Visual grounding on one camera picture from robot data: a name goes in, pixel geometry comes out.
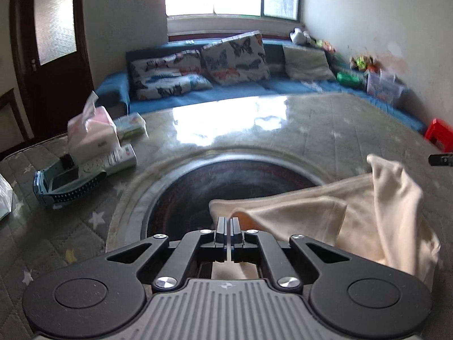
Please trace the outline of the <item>green tissue pack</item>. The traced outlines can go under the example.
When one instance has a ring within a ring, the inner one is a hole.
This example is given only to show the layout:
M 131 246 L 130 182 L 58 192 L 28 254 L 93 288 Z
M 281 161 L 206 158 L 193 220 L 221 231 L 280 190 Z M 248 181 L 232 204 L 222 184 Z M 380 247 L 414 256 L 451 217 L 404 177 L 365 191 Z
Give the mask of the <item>green tissue pack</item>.
M 147 133 L 146 121 L 137 112 L 115 119 L 114 124 L 120 141 Z

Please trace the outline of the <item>blue sofa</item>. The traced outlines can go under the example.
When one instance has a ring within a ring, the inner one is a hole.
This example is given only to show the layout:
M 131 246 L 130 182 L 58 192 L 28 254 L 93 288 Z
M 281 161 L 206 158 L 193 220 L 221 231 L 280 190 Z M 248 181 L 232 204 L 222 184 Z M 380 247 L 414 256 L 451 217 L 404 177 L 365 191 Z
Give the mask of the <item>blue sofa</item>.
M 243 82 L 226 87 L 213 83 L 211 89 L 188 91 L 176 97 L 140 101 L 135 95 L 135 88 L 130 78 L 131 72 L 126 70 L 110 74 L 103 80 L 96 90 L 98 96 L 97 104 L 112 110 L 113 118 L 119 118 L 130 112 L 145 114 L 173 107 L 240 97 L 339 92 L 360 97 L 408 128 L 420 134 L 425 133 L 427 127 L 419 119 L 405 110 L 387 105 L 385 102 L 369 96 L 365 91 L 344 87 L 336 81 L 314 81 L 312 83 L 293 81 L 285 72 L 282 40 L 265 39 L 264 49 L 268 65 L 271 67 L 271 76 L 268 80 Z

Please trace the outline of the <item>clear plastic storage box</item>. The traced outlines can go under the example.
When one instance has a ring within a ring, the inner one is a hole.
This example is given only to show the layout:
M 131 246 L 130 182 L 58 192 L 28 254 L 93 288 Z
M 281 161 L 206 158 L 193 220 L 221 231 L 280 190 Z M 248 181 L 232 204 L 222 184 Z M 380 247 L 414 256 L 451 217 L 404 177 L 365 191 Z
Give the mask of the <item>clear plastic storage box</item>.
M 381 102 L 398 107 L 406 92 L 406 86 L 383 78 L 377 73 L 369 72 L 367 77 L 366 93 Z

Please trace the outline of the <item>right butterfly pillow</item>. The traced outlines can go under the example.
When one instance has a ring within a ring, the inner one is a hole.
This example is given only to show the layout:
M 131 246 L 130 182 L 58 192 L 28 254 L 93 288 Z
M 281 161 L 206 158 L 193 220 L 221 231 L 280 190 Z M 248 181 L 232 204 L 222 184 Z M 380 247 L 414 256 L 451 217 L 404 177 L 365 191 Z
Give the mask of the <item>right butterfly pillow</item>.
M 219 85 L 267 80 L 270 69 L 260 31 L 235 35 L 201 49 L 207 72 Z

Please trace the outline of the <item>grey star quilted mat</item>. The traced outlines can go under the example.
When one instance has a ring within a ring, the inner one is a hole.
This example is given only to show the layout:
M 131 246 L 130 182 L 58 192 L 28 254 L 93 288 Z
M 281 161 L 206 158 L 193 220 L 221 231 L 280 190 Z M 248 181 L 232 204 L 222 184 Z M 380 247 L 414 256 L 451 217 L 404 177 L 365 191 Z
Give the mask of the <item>grey star quilted mat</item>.
M 110 230 L 126 204 L 127 188 L 142 170 L 146 137 L 130 142 L 137 166 L 101 182 L 67 206 L 49 209 L 33 194 L 33 176 L 67 152 L 67 138 L 53 137 L 1 161 L 1 174 L 12 186 L 12 212 L 1 221 L 1 338 L 30 339 L 22 311 L 25 289 L 43 275 L 106 250 Z

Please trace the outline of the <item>clear plastic bag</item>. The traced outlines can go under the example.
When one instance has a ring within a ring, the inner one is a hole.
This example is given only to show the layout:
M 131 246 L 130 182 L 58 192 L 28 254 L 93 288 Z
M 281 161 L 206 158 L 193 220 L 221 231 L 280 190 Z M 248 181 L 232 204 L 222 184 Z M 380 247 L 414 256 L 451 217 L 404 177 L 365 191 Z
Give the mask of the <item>clear plastic bag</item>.
M 12 212 L 13 189 L 10 183 L 0 175 L 0 220 Z

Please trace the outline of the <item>teal plastic basket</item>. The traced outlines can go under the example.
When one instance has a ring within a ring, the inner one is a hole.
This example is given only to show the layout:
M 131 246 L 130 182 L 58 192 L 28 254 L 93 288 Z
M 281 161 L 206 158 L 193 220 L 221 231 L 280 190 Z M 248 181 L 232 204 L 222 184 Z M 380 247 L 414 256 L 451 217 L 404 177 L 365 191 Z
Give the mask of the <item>teal plastic basket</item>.
M 45 208 L 62 207 L 85 197 L 106 178 L 107 171 L 103 169 L 82 173 L 70 154 L 65 154 L 51 166 L 35 172 L 33 193 Z

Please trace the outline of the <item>dark wooden door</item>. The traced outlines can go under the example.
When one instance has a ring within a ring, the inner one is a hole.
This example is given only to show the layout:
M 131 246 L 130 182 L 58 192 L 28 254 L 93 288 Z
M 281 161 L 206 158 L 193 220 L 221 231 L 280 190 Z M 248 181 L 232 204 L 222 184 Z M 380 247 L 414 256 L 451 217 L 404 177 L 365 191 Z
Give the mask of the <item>dark wooden door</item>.
M 65 133 L 93 90 L 82 0 L 10 0 L 10 36 L 34 137 Z

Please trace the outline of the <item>white plush toy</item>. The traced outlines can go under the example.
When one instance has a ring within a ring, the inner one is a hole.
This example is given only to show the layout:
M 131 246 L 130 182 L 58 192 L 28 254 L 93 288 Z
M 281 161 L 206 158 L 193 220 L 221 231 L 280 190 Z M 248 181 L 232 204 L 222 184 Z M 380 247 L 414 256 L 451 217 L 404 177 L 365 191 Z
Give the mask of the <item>white plush toy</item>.
M 302 31 L 300 28 L 294 28 L 294 30 L 289 33 L 289 37 L 293 44 L 301 46 L 311 45 L 313 41 L 308 31 Z

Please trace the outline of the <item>beige cushion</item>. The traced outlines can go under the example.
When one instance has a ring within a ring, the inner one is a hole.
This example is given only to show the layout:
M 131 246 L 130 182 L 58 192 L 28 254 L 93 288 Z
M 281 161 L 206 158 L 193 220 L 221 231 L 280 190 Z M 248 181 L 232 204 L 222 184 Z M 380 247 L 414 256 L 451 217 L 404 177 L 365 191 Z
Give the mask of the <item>beige cushion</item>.
M 285 70 L 295 81 L 334 81 L 324 51 L 300 46 L 283 46 Z

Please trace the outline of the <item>white power strip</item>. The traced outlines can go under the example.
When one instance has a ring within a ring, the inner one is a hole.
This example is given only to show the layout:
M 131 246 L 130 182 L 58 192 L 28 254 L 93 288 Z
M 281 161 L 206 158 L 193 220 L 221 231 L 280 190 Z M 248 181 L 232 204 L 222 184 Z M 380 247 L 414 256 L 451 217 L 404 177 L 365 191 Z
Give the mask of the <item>white power strip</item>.
M 105 171 L 108 176 L 137 165 L 137 157 L 131 144 L 115 149 L 109 154 L 85 161 L 78 167 L 78 176 L 87 177 L 92 173 Z

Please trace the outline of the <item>green toy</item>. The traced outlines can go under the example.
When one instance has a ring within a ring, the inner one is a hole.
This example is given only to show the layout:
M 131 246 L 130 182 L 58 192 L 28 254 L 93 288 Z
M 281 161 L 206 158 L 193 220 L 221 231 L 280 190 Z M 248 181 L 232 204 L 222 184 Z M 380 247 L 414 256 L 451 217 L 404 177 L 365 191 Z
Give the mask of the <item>green toy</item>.
M 349 74 L 345 71 L 339 71 L 336 74 L 336 80 L 343 86 L 347 88 L 358 89 L 364 86 L 363 79 L 357 75 Z

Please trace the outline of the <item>pink tissue pack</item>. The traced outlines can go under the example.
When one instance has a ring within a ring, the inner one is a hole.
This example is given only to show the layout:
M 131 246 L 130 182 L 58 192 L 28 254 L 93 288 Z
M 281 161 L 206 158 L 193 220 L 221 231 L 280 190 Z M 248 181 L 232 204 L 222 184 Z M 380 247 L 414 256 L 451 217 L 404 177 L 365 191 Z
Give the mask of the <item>pink tissue pack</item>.
M 68 153 L 76 165 L 121 147 L 117 128 L 104 106 L 96 107 L 92 91 L 83 111 L 68 121 Z

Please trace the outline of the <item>black right gripper tip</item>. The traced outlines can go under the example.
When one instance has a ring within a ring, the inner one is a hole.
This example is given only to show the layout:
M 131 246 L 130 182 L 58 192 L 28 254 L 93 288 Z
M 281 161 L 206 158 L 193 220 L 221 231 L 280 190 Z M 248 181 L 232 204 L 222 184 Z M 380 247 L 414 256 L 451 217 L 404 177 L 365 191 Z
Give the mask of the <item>black right gripper tip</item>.
M 453 153 L 430 154 L 428 163 L 432 167 L 453 167 Z

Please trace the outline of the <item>cream white garment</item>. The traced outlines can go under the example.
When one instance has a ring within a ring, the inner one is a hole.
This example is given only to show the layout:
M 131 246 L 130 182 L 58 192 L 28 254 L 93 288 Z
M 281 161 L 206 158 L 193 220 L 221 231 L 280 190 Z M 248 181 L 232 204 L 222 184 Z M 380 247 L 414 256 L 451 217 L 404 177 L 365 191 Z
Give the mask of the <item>cream white garment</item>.
M 242 230 L 280 241 L 302 234 L 398 269 L 433 286 L 441 243 L 422 216 L 423 191 L 397 161 L 370 154 L 371 173 L 271 197 L 213 199 L 214 221 L 236 217 Z

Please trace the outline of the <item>left butterfly pillow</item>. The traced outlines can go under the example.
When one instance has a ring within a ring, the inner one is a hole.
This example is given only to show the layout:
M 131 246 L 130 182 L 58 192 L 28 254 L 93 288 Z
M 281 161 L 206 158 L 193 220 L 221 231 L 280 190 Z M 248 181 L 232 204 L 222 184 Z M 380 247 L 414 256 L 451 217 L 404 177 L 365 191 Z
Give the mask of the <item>left butterfly pillow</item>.
M 202 76 L 198 50 L 132 61 L 129 68 L 135 94 L 140 101 L 176 97 L 189 91 L 213 88 L 211 82 Z

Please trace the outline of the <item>butterfly pillow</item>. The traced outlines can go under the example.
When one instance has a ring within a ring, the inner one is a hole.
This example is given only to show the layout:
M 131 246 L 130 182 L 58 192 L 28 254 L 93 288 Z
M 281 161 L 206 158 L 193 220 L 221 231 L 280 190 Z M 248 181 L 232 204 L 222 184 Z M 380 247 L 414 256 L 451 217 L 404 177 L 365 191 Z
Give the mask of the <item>butterfly pillow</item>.
M 235 35 L 201 49 L 207 72 L 219 85 L 267 80 L 270 69 L 260 31 Z
M 202 76 L 198 50 L 132 61 L 129 68 L 135 94 L 140 101 L 176 97 L 189 91 L 213 88 L 211 82 Z

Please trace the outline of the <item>red plastic stool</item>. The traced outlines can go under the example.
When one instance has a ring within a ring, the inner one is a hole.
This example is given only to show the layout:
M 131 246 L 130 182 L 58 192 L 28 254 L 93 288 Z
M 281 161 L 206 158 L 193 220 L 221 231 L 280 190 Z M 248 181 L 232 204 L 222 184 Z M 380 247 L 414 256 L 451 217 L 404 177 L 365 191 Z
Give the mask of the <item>red plastic stool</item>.
M 444 153 L 452 152 L 452 126 L 439 118 L 433 119 L 425 132 L 425 140 L 433 143 L 434 145 L 440 144 Z

